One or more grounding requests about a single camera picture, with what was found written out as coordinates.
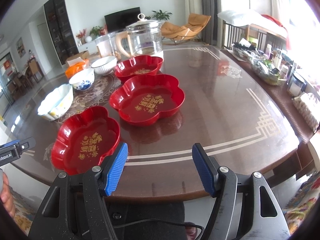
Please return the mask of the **person's left hand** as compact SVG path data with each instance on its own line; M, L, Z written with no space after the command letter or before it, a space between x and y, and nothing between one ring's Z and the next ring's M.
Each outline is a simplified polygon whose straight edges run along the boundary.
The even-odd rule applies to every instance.
M8 212L11 218L14 218L16 213L16 208L14 204L13 196L10 192L9 180L7 175L1 170L2 175L2 190L1 190L1 201L4 208Z

